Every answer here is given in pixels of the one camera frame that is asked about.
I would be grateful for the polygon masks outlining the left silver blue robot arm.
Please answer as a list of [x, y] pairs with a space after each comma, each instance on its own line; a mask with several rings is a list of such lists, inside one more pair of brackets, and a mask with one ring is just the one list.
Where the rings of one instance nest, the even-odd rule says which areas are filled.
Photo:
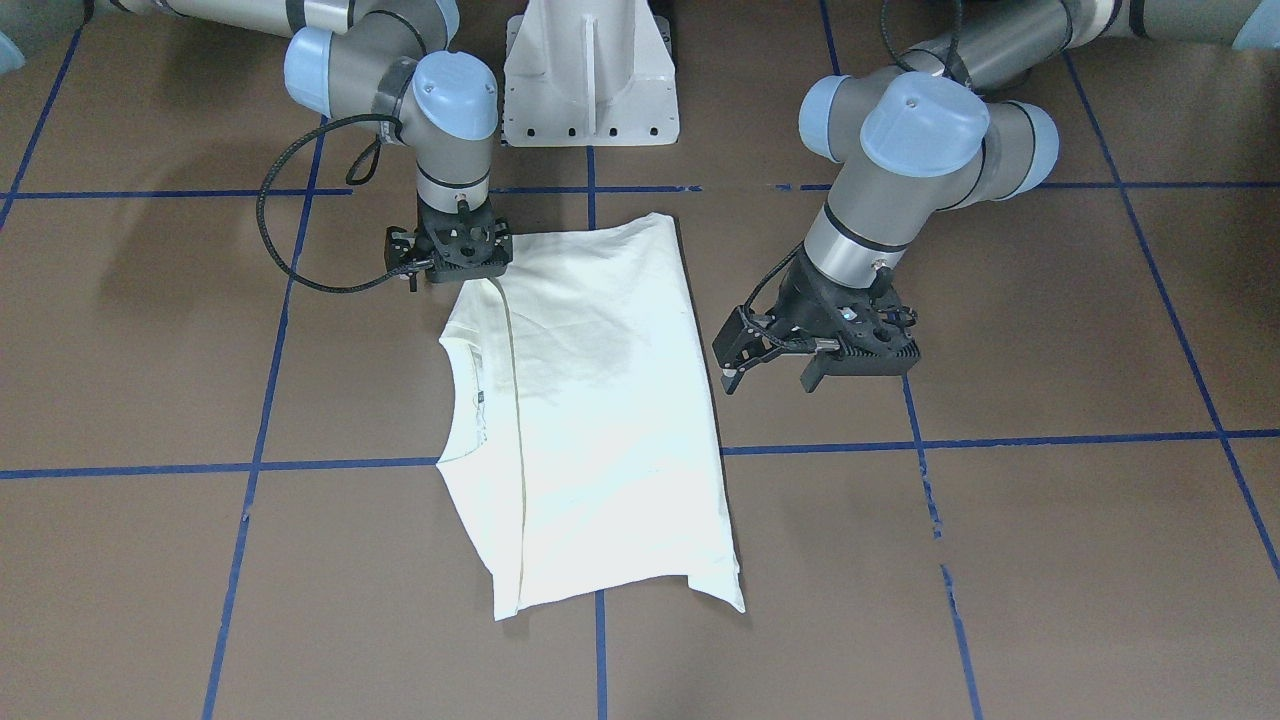
[[869, 76], [828, 76], [797, 117], [805, 146], [841, 169], [803, 242], [774, 268], [780, 292], [736, 306], [713, 343], [726, 393], [781, 356], [828, 375], [902, 375], [919, 360], [916, 313], [893, 270], [931, 215], [1034, 188], [1059, 159], [1041, 108], [984, 92], [1102, 36], [1277, 47], [1275, 1], [1000, 1]]

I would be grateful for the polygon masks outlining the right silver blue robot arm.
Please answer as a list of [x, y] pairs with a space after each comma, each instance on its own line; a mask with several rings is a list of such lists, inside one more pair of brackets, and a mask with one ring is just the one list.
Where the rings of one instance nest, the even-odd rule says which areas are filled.
[[349, 119], [413, 150], [419, 225], [444, 254], [475, 263], [499, 234], [489, 201], [498, 126], [494, 74], [453, 53], [453, 1], [115, 1], [285, 36], [288, 95], [330, 120]]

